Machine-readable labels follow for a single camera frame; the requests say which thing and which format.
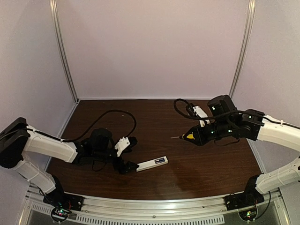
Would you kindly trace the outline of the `yellow handled screwdriver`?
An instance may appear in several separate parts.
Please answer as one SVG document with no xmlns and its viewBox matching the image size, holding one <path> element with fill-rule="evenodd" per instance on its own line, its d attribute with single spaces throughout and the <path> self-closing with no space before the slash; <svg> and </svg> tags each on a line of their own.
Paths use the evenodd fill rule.
<svg viewBox="0 0 300 225">
<path fill-rule="evenodd" d="M 187 138 L 194 138 L 194 134 L 192 133 L 185 133 L 179 136 L 172 136 L 171 139 L 183 139 L 183 137 L 187 137 Z"/>
</svg>

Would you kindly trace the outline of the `white remote control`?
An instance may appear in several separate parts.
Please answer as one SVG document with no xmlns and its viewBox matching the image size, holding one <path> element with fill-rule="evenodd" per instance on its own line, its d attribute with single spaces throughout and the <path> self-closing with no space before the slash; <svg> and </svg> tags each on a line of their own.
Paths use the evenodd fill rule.
<svg viewBox="0 0 300 225">
<path fill-rule="evenodd" d="M 158 166 L 166 165 L 168 164 L 168 159 L 166 156 L 159 157 L 153 160 L 145 161 L 142 163 L 138 163 L 138 168 L 136 169 L 136 172 L 141 172 L 144 170 L 152 169 Z"/>
</svg>

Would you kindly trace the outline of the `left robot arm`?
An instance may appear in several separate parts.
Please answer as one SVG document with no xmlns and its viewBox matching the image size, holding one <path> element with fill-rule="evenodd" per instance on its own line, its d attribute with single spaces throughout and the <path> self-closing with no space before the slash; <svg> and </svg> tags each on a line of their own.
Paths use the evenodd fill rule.
<svg viewBox="0 0 300 225">
<path fill-rule="evenodd" d="M 112 163 L 120 174 L 136 170 L 139 165 L 122 158 L 137 144 L 133 136 L 117 142 L 105 128 L 94 129 L 82 141 L 66 140 L 48 135 L 29 126 L 25 118 L 18 118 L 0 133 L 0 165 L 12 169 L 33 183 L 46 196 L 63 196 L 64 190 L 56 177 L 40 169 L 28 153 L 35 152 L 75 165 Z"/>
</svg>

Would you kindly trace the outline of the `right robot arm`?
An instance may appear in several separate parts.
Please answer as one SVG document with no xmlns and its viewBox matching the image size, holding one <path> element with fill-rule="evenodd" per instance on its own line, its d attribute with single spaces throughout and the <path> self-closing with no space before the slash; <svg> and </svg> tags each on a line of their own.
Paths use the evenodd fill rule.
<svg viewBox="0 0 300 225">
<path fill-rule="evenodd" d="M 191 127 L 181 136 L 181 139 L 197 146 L 223 138 L 233 137 L 236 140 L 246 138 L 252 142 L 258 142 L 258 147 L 269 150 L 300 151 L 300 128 L 283 120 L 275 119 L 261 111 L 254 109 L 238 110 L 229 95 L 221 95 L 207 103 L 211 112 L 208 116 L 205 111 L 187 100 L 186 113 L 177 108 L 174 101 L 174 109 L 183 117 L 196 120 L 198 125 Z M 265 194 L 276 188 L 287 186 L 300 179 L 300 157 L 282 164 L 273 171 L 251 177 L 245 188 L 246 193 L 257 195 Z"/>
</svg>

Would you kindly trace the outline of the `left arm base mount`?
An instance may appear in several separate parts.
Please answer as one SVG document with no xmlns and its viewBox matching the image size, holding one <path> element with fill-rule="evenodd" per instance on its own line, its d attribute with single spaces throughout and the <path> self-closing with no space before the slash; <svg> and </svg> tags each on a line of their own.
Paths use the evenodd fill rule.
<svg viewBox="0 0 300 225">
<path fill-rule="evenodd" d="M 53 207 L 64 208 L 71 211 L 81 211 L 83 200 L 83 196 L 66 193 L 64 193 L 61 198 L 50 196 L 50 194 L 45 195 L 43 198 L 44 203 L 50 204 Z"/>
</svg>

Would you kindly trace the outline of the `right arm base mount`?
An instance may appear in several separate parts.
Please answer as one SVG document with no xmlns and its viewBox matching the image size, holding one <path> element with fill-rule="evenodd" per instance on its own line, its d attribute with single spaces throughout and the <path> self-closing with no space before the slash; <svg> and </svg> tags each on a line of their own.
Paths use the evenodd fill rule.
<svg viewBox="0 0 300 225">
<path fill-rule="evenodd" d="M 246 193 L 230 194 L 224 197 L 227 211 L 242 209 L 264 202 L 263 195 Z"/>
</svg>

